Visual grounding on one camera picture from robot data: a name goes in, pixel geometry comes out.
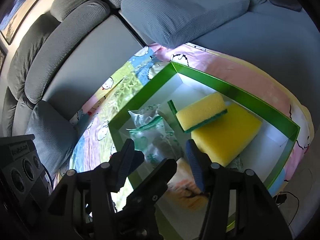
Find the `yellow sponge one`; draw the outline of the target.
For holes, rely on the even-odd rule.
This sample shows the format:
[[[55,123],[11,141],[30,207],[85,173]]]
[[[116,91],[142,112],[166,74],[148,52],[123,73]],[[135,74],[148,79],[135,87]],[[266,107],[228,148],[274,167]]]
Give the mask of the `yellow sponge one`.
[[[213,121],[227,113],[223,97],[218,92],[209,94],[176,113],[176,118],[185,133]]]

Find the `large clear tea bag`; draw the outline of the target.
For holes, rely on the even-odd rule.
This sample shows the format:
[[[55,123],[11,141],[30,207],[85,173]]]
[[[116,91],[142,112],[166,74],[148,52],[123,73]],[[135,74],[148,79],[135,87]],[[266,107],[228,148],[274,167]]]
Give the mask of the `large clear tea bag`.
[[[135,149],[144,153],[150,168],[156,168],[163,159],[178,160],[183,157],[175,132],[161,116],[139,128],[130,129],[129,135]]]

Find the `grey pillow right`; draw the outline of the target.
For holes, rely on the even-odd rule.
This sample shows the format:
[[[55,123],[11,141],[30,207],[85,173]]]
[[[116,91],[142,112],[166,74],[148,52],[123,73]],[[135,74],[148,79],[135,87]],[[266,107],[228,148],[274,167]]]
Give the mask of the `grey pillow right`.
[[[121,12],[154,42],[176,48],[247,12],[250,0],[122,0]]]

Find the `grey pillow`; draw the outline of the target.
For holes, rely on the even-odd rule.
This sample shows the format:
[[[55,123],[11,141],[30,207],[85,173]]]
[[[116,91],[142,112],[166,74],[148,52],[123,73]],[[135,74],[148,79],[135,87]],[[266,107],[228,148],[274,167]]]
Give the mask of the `grey pillow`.
[[[76,130],[48,102],[39,101],[31,113],[26,133],[35,135],[40,161],[54,178],[73,152]]]
[[[121,12],[154,42],[176,48],[247,12],[250,0],[122,0]]]

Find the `cartoon print bed sheet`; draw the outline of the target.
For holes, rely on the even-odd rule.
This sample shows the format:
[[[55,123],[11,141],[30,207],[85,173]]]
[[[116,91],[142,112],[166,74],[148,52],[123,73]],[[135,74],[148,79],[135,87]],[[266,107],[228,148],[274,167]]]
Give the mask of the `cartoon print bed sheet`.
[[[122,146],[116,148],[114,145],[109,128],[110,121],[150,80],[172,62],[217,77],[251,93],[286,115],[300,127],[293,150],[280,175],[269,189],[272,196],[279,197],[281,189],[291,179],[308,145],[313,140],[314,127],[310,112],[288,89],[263,70],[244,60],[191,43],[175,49],[168,49],[158,44],[144,47],[105,80],[71,118],[71,123],[79,131],[80,138],[67,167],[77,172],[86,172],[109,161],[112,154],[122,148]],[[175,118],[170,114],[167,99],[149,102],[138,109],[153,104],[161,105],[159,113],[175,132],[179,142],[179,127]],[[144,156],[142,165],[129,176],[124,187],[113,195],[117,210],[123,209],[127,196],[153,170],[154,168],[147,165]],[[197,211],[186,210],[164,195],[157,203],[161,233],[166,239],[197,237],[205,209],[206,206]]]

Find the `yellow sponge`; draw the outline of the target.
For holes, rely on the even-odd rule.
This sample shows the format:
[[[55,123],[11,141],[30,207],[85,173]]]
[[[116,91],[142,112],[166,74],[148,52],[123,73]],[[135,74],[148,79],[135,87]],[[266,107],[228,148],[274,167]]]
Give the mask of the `yellow sponge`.
[[[212,162],[226,167],[255,138],[262,124],[255,115],[232,103],[226,114],[192,131],[191,138]]]

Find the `green cardboard box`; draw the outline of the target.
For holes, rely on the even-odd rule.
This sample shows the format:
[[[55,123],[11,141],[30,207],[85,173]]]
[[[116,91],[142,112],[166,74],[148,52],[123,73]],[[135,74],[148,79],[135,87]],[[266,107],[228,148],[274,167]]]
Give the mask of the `green cardboard box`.
[[[194,177],[209,193],[200,239],[291,239],[269,189],[300,127],[286,115],[217,77],[170,63],[109,124],[116,148],[133,133],[130,110],[167,99]]]

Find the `white tissue pack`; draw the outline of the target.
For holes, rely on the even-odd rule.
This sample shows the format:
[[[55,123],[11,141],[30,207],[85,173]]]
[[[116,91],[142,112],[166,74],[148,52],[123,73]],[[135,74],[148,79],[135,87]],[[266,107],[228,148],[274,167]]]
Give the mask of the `white tissue pack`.
[[[168,182],[165,196],[186,210],[197,211],[205,207],[208,197],[197,187],[189,164],[184,158],[176,163],[177,171]]]

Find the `small clear tea bag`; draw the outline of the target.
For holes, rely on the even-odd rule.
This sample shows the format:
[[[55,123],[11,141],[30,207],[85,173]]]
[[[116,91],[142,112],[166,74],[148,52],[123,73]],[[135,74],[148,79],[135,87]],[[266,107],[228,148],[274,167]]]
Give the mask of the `small clear tea bag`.
[[[128,113],[133,121],[135,128],[128,129],[130,134],[155,130],[162,135],[165,133],[164,120],[159,113],[160,104],[153,104],[143,107],[138,110],[128,110]]]

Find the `grey sofa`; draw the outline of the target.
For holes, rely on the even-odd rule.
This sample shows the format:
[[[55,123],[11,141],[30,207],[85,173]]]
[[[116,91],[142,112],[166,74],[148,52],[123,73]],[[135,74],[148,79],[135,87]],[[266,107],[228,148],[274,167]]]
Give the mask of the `grey sofa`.
[[[51,176],[65,161],[87,171],[114,146],[108,123],[174,61],[227,81],[295,121],[300,132],[272,192],[300,188],[295,171],[319,128],[319,30],[304,9],[272,0],[52,0],[5,59],[1,135],[33,132],[38,103]]]

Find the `grey pillow left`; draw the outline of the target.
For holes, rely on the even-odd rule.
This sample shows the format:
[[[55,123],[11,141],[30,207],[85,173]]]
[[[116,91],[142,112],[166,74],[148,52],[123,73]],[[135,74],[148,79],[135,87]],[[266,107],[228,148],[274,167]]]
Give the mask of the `grey pillow left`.
[[[26,133],[35,135],[40,161],[54,178],[73,152],[76,130],[48,102],[39,101],[31,113]]]

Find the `framed landscape painting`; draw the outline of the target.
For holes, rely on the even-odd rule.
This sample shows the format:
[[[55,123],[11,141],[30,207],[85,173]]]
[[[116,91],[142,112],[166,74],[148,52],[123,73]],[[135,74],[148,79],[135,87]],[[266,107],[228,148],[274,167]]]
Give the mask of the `framed landscape painting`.
[[[1,5],[1,35],[8,45],[19,30],[22,22],[39,0],[6,0]]]

